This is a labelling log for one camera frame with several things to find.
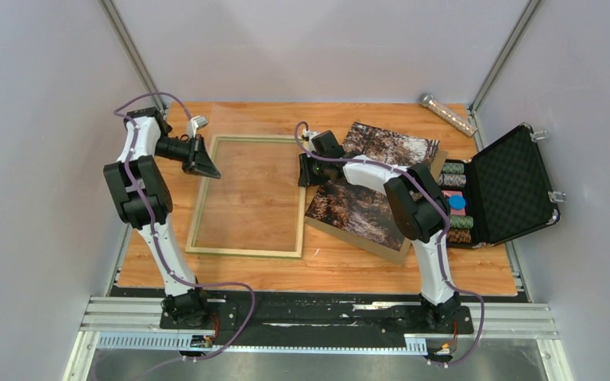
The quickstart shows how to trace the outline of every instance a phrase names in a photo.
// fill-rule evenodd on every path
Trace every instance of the stack of poker chips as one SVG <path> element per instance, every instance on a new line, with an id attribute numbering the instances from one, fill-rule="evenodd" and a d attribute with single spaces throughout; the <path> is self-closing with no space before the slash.
<path id="1" fill-rule="evenodd" d="M 466 175 L 463 163 L 445 163 L 437 183 L 443 187 L 464 188 Z M 450 204 L 450 231 L 448 241 L 457 244 L 472 243 L 471 231 L 473 217 L 467 216 L 465 212 L 466 200 L 460 191 L 444 190 Z"/>
<path id="2" fill-rule="evenodd" d="M 448 241 L 455 244 L 470 244 L 471 231 L 468 229 L 450 229 L 448 231 Z"/>
<path id="3" fill-rule="evenodd" d="M 466 185 L 463 163 L 445 163 L 441 175 L 436 180 L 438 185 L 444 187 L 463 188 Z"/>

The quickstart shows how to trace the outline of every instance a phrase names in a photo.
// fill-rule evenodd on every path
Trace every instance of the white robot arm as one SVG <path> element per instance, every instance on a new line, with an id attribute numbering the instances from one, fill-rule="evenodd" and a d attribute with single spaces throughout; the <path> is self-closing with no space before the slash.
<path id="1" fill-rule="evenodd" d="M 370 160 L 365 155 L 355 156 L 354 159 Z M 408 167 L 397 166 L 400 169 L 407 170 Z M 375 167 L 363 163 L 348 163 L 342 167 L 345 179 L 353 185 L 361 185 L 374 190 L 375 192 L 387 195 L 384 185 L 390 179 L 398 178 L 400 175 L 396 172 L 389 171 L 381 167 Z M 419 265 L 419 274 L 422 276 L 422 296 L 433 305 L 442 304 L 452 298 L 454 291 L 448 287 L 446 281 L 441 276 L 441 271 L 438 265 L 438 236 L 442 233 L 442 229 L 429 237 L 428 242 L 423 242 L 419 239 L 412 240 L 412 246 L 417 256 Z M 442 252 L 446 252 L 446 243 L 443 241 L 440 244 Z M 448 257 L 443 257 L 444 266 L 448 279 L 450 278 L 450 266 Z"/>
<path id="2" fill-rule="evenodd" d="M 438 243 L 444 229 L 443 217 L 425 198 L 415 198 L 418 190 L 407 178 L 411 176 L 440 206 L 442 212 L 449 215 L 450 206 L 429 168 L 425 164 L 411 167 L 370 165 L 367 162 L 372 160 L 367 156 L 344 152 L 330 131 L 317 133 L 307 130 L 303 139 L 308 142 L 309 150 L 314 155 L 300 155 L 299 185 L 309 187 L 344 177 L 350 184 L 386 195 L 396 226 L 412 241 L 422 276 L 424 302 L 432 309 L 436 322 L 451 316 L 461 303 L 450 281 L 445 240 Z"/>

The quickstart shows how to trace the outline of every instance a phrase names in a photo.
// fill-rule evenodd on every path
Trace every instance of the purple cable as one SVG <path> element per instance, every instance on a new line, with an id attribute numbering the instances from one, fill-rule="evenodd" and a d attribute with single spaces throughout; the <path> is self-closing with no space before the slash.
<path id="1" fill-rule="evenodd" d="M 475 348 L 478 346 L 478 341 L 481 339 L 481 334 L 483 333 L 483 321 L 485 320 L 485 301 L 483 300 L 483 297 L 480 296 L 478 293 L 473 292 L 473 291 L 462 290 L 461 288 L 458 288 L 455 285 L 453 285 L 448 280 L 448 277 L 446 275 L 446 266 L 443 263 L 443 252 L 441 250 L 441 242 L 443 240 L 443 237 L 445 237 L 447 235 L 447 233 L 448 233 L 448 230 L 450 230 L 450 219 L 448 218 L 448 215 L 446 214 L 446 212 L 444 212 L 438 206 L 438 204 L 436 204 L 436 201 L 434 201 L 433 198 L 429 197 L 429 194 L 424 190 L 424 188 L 422 188 L 419 185 L 417 180 L 415 180 L 412 176 L 410 176 L 406 171 L 404 171 L 402 169 L 399 169 L 399 168 L 393 167 L 392 165 L 389 165 L 389 164 L 386 164 L 386 163 L 381 163 L 380 161 L 375 161 L 375 160 L 333 159 L 333 158 L 330 158 L 330 157 L 322 157 L 322 156 L 319 156 L 319 155 L 316 155 L 316 154 L 312 153 L 311 151 L 308 151 L 307 148 L 305 148 L 305 146 L 303 145 L 303 143 L 300 142 L 300 138 L 298 136 L 298 129 L 300 128 L 301 125 L 305 126 L 305 130 L 306 131 L 310 130 L 310 125 L 308 125 L 306 121 L 301 121 L 297 125 L 295 125 L 295 130 L 293 132 L 293 137 L 295 138 L 295 142 L 298 144 L 300 149 L 303 152 L 305 152 L 308 156 L 314 157 L 317 160 L 327 161 L 329 163 L 371 164 L 371 165 L 375 165 L 377 167 L 382 167 L 384 169 L 388 169 L 389 171 L 393 171 L 393 172 L 399 173 L 399 174 L 405 176 L 411 182 L 411 184 L 419 191 L 419 193 L 422 194 L 422 196 L 431 204 L 431 206 L 433 206 L 436 209 L 438 214 L 441 215 L 441 217 L 443 218 L 443 222 L 445 224 L 445 227 L 443 228 L 443 231 L 441 232 L 441 234 L 438 236 L 438 243 L 436 245 L 437 250 L 438 250 L 438 267 L 439 267 L 439 269 L 441 271 L 441 277 L 443 277 L 443 280 L 445 281 L 446 285 L 448 287 L 450 287 L 452 290 L 454 290 L 454 291 L 456 291 L 456 292 L 458 292 L 460 294 L 472 295 L 472 296 L 476 297 L 478 299 L 478 301 L 481 303 L 481 321 L 478 324 L 478 332 L 476 333 L 476 338 L 473 340 L 473 346 L 469 349 L 469 351 L 464 356 L 461 357 L 461 359 L 457 359 L 455 361 L 449 362 L 448 366 L 454 366 L 454 365 L 461 364 L 464 361 L 466 361 L 466 359 L 468 359 L 469 356 L 471 356 L 471 354 L 473 353 Z"/>
<path id="2" fill-rule="evenodd" d="M 156 234 L 156 226 L 155 226 L 155 224 L 156 224 L 156 215 L 155 215 L 155 212 L 153 211 L 153 208 L 151 207 L 149 200 L 146 198 L 146 195 L 144 194 L 144 191 L 139 186 L 137 178 L 132 173 L 132 170 L 129 169 L 129 160 L 131 159 L 131 157 L 133 155 L 133 149 L 134 149 L 134 147 L 137 144 L 137 136 L 139 134 L 138 124 L 129 115 L 121 113 L 122 110 L 124 110 L 129 105 L 135 103 L 139 99 L 150 97 L 150 96 L 153 96 L 153 95 L 165 95 L 165 96 L 168 96 L 168 97 L 174 99 L 175 102 L 177 102 L 177 103 L 179 103 L 181 105 L 181 107 L 183 108 L 183 111 L 186 114 L 186 117 L 188 118 L 188 120 L 192 119 L 191 113 L 188 111 L 188 108 L 186 107 L 186 105 L 183 104 L 183 102 L 181 102 L 174 95 L 169 94 L 169 93 L 164 93 L 164 92 L 161 92 L 161 91 L 143 94 L 143 95 L 140 95 L 140 96 L 138 96 L 136 98 L 131 99 L 125 105 L 118 107 L 114 111 L 114 115 L 117 116 L 117 117 L 123 117 L 123 118 L 127 119 L 128 121 L 132 122 L 134 124 L 134 126 L 135 126 L 134 133 L 132 135 L 132 141 L 129 143 L 129 151 L 127 152 L 127 157 L 125 158 L 125 163 L 123 165 L 124 165 L 124 168 L 125 168 L 125 173 L 127 174 L 127 177 L 129 178 L 130 184 L 134 187 L 134 189 L 139 194 L 139 198 L 144 203 L 144 206 L 146 207 L 146 210 L 149 212 L 149 216 L 151 217 L 151 222 L 150 222 L 151 234 L 152 234 L 152 238 L 153 238 L 153 245 L 156 248 L 156 252 L 157 252 L 158 258 L 160 259 L 160 262 L 162 263 L 162 266 L 164 267 L 165 271 L 169 274 L 169 276 L 172 277 L 172 279 L 174 279 L 175 281 L 177 281 L 179 283 L 182 283 L 182 284 L 184 284 L 184 285 L 186 285 L 188 287 L 206 288 L 206 287 L 240 286 L 240 287 L 244 287 L 247 290 L 249 290 L 249 293 L 251 294 L 251 307 L 249 308 L 249 312 L 247 313 L 245 320 L 242 322 L 242 324 L 240 325 L 240 328 L 237 329 L 235 334 L 221 348 L 217 349 L 216 351 L 213 351 L 212 353 L 210 353 L 208 355 L 205 355 L 205 356 L 190 357 L 190 359 L 195 361 L 195 362 L 199 361 L 199 360 L 209 360 L 211 358 L 214 358 L 214 357 L 220 355 L 226 349 L 228 349 L 228 347 L 231 346 L 233 344 L 233 342 L 235 341 L 235 339 L 237 339 L 237 337 L 240 335 L 242 330 L 244 330 L 244 328 L 246 327 L 247 323 L 249 323 L 249 319 L 252 317 L 253 311 L 254 311 L 254 309 L 256 307 L 256 294 L 253 292 L 253 288 L 251 288 L 250 285 L 248 285 L 246 283 L 241 283 L 241 282 L 220 282 L 220 283 L 193 283 L 193 282 L 189 282 L 186 279 L 180 278 L 172 270 L 172 268 L 169 267 L 169 265 L 167 264 L 167 261 L 165 260 L 164 255 L 162 253 L 162 248 L 160 247 L 160 242 L 158 240 L 158 236 Z M 172 362 L 172 360 L 168 360 L 165 363 L 158 364 L 154 368 L 148 370 L 145 373 L 153 371 L 156 368 L 160 368 L 160 366 L 164 366 L 166 364 L 170 364 L 171 362 Z"/>

